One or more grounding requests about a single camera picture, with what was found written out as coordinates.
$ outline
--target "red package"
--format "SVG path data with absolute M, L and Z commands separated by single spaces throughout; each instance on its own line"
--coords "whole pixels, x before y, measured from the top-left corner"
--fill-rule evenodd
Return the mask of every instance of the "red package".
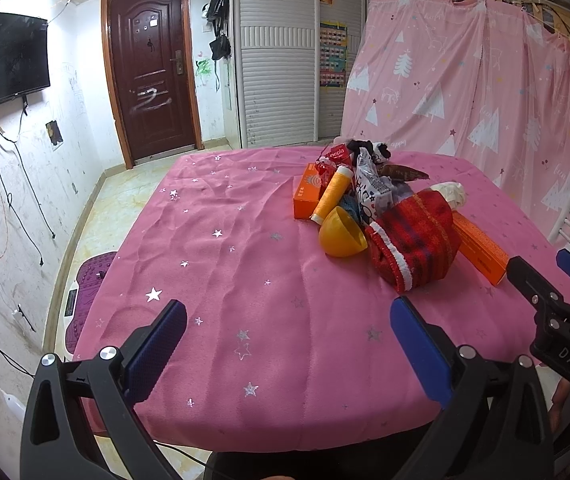
M 337 144 L 332 146 L 332 148 L 324 154 L 330 161 L 334 162 L 336 166 L 344 164 L 348 168 L 351 168 L 351 154 L 350 150 L 344 144 Z

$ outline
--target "orange tube box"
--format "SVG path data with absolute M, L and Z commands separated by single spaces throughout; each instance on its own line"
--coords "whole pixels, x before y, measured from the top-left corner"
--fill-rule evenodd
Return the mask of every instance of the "orange tube box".
M 460 252 L 493 286 L 498 285 L 507 271 L 509 256 L 458 211 L 452 211 L 452 216 L 454 229 L 461 240 Z
M 309 163 L 294 193 L 294 218 L 309 220 L 321 199 L 321 178 L 316 165 Z

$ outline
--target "silver star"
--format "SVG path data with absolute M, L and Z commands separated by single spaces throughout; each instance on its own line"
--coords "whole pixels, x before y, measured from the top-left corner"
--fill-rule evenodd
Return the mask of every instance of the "silver star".
M 375 330 L 374 327 L 367 330 L 367 341 L 380 341 L 380 335 L 382 332 L 380 330 Z
M 258 386 L 252 386 L 251 383 L 249 383 L 247 386 L 244 386 L 245 397 L 250 396 L 250 395 L 253 395 L 255 397 L 257 389 L 258 389 Z
M 245 359 L 247 356 L 251 356 L 251 352 L 249 352 L 249 343 L 245 343 L 240 345 L 236 350 L 234 350 L 235 354 L 238 354 L 238 357 L 241 359 Z
M 152 287 L 152 291 L 149 294 L 146 294 L 147 303 L 149 303 L 152 300 L 161 301 L 161 299 L 159 298 L 161 292 L 162 290 L 156 290 L 155 288 Z

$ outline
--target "yellow thread spool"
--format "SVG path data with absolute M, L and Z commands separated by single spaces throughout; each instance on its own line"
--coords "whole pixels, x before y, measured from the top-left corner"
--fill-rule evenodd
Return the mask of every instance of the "yellow thread spool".
M 354 177 L 354 172 L 347 166 L 340 166 L 327 186 L 327 189 L 322 194 L 321 201 L 314 209 L 312 220 L 318 225 L 322 225 L 327 215 L 338 205 L 340 199 L 344 195 L 347 188 L 350 186 L 351 179 Z

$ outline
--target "table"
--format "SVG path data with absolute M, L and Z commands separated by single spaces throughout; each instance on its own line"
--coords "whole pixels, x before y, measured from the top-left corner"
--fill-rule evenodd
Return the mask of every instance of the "table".
M 322 449 L 416 428 L 438 413 L 389 326 L 397 295 L 368 254 L 330 258 L 318 227 L 292 218 L 294 189 L 319 152 L 185 156 L 127 235 L 75 359 L 120 345 L 171 298 L 181 300 L 187 331 L 136 406 L 155 439 L 215 451 Z M 393 161 L 430 175 L 414 190 L 463 184 L 461 213 L 570 303 L 555 251 L 481 171 L 443 155 L 397 152 Z M 534 337 L 533 307 L 507 280 L 491 286 L 462 254 L 445 279 L 408 295 L 428 323 L 485 358 L 511 361 Z M 92 411 L 90 419 L 99 430 Z

